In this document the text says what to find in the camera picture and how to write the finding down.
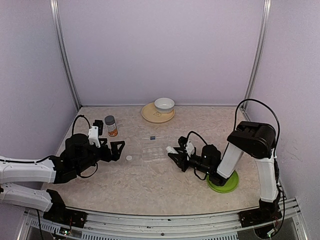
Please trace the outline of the small white pill bottle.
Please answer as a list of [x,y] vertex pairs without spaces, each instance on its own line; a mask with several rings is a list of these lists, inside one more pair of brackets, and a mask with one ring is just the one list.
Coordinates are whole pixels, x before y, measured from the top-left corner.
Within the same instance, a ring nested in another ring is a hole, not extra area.
[[172,147],[172,146],[167,146],[166,147],[166,151],[167,153],[171,153],[171,154],[177,154],[177,151]]

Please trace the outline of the clear plastic pill organizer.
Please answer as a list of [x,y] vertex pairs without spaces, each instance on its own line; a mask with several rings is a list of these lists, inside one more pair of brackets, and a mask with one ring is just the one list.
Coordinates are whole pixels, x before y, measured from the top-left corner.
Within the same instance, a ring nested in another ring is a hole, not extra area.
[[145,163],[160,162],[167,159],[167,136],[153,135],[141,138],[141,157]]

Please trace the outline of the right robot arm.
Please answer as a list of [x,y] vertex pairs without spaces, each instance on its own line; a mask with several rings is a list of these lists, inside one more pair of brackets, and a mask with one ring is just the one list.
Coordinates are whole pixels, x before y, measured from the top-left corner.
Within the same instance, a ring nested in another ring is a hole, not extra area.
[[181,136],[178,146],[167,146],[166,152],[182,172],[192,168],[195,176],[203,173],[201,180],[207,181],[213,188],[225,187],[231,181],[243,155],[253,158],[258,171],[260,201],[264,203],[257,208],[255,216],[260,222],[266,222],[275,214],[272,202],[279,196],[276,145],[273,126],[241,121],[227,137],[224,152],[220,152],[213,144],[205,143],[198,155],[189,136]]

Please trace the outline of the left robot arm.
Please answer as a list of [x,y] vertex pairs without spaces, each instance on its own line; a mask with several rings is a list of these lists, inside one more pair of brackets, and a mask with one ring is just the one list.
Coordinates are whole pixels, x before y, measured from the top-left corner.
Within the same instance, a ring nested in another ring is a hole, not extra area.
[[60,156],[50,155],[39,160],[2,158],[0,160],[0,201],[21,207],[50,212],[63,223],[70,218],[70,211],[57,191],[36,190],[21,186],[24,182],[65,184],[99,161],[120,159],[124,141],[108,142],[106,138],[76,133],[65,141]]

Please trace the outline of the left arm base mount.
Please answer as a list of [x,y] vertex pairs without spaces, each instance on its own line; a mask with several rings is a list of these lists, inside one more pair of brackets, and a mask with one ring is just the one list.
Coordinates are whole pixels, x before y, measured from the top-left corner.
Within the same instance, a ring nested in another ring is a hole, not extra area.
[[84,228],[87,220],[87,213],[79,210],[67,208],[62,197],[55,190],[47,189],[46,192],[51,197],[52,206],[43,213],[45,220],[54,223],[68,225],[69,227]]

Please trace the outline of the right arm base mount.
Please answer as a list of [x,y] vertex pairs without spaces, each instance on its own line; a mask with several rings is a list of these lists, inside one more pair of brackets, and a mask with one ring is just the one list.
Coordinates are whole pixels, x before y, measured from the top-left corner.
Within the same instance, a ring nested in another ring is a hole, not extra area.
[[265,202],[260,199],[258,208],[240,211],[238,216],[241,227],[246,228],[280,219],[282,213],[279,207],[279,200]]

